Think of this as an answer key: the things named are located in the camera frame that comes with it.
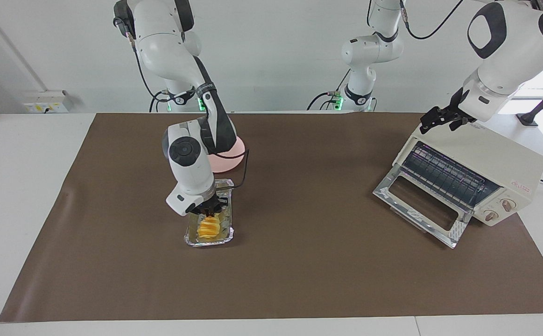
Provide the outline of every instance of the black stand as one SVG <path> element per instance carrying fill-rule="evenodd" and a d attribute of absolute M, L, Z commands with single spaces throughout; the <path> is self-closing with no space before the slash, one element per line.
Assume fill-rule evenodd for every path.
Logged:
<path fill-rule="evenodd" d="M 516 117 L 524 126 L 539 126 L 535 122 L 535 116 L 543 110 L 543 100 L 528 113 L 517 114 Z"/>

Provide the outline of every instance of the brown mat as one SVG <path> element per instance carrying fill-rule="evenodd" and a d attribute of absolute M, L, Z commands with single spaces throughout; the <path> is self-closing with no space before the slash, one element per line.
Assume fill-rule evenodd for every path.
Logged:
<path fill-rule="evenodd" d="M 518 216 L 450 250 L 372 195 L 418 114 L 233 115 L 235 239 L 186 246 L 160 142 L 194 118 L 95 118 L 0 322 L 543 313 Z"/>

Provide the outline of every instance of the pink round object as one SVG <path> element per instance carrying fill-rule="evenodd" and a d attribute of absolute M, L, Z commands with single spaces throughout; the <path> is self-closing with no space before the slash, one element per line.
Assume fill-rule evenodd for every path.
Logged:
<path fill-rule="evenodd" d="M 233 157 L 244 153 L 244 142 L 239 137 L 236 137 L 236 143 L 226 153 L 219 153 L 221 156 Z M 209 163 L 211 164 L 211 170 L 214 173 L 225 173 L 229 170 L 236 168 L 244 159 L 244 156 L 241 156 L 236 159 L 222 159 L 215 155 L 209 155 Z"/>

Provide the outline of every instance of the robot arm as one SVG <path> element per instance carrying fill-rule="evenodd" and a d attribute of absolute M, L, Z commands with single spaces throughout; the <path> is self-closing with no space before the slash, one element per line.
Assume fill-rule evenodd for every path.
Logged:
<path fill-rule="evenodd" d="M 421 132 L 450 123 L 487 121 L 529 79 L 543 71 L 543 1 L 505 0 L 483 6 L 468 27 L 468 42 L 483 59 L 444 109 L 421 118 Z"/>
<path fill-rule="evenodd" d="M 370 66 L 402 55 L 403 44 L 397 38 L 400 17 L 400 0 L 374 0 L 367 18 L 374 34 L 358 36 L 342 46 L 342 60 L 351 70 L 350 80 L 340 92 L 344 97 L 343 109 L 367 109 L 376 80 Z"/>
<path fill-rule="evenodd" d="M 132 27 L 125 30 L 132 30 L 145 67 L 161 78 L 195 87 L 207 111 L 205 117 L 169 126 L 164 134 L 164 155 L 178 181 L 166 202 L 182 216 L 220 212 L 224 201 L 217 197 L 207 155 L 229 151 L 236 142 L 236 132 L 203 62 L 184 44 L 186 32 L 194 25 L 190 4 L 175 0 L 170 8 L 162 0 L 120 3 L 134 19 Z"/>

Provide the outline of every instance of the white tabletop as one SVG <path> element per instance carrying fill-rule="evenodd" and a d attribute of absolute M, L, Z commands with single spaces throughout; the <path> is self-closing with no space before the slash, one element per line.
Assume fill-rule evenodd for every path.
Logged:
<path fill-rule="evenodd" d="M 94 114 L 0 115 L 0 312 L 73 163 Z M 538 128 L 497 115 L 487 127 L 543 155 Z M 543 254 L 543 185 L 521 210 Z M 543 314 L 248 321 L 0 323 L 0 335 L 535 335 Z"/>

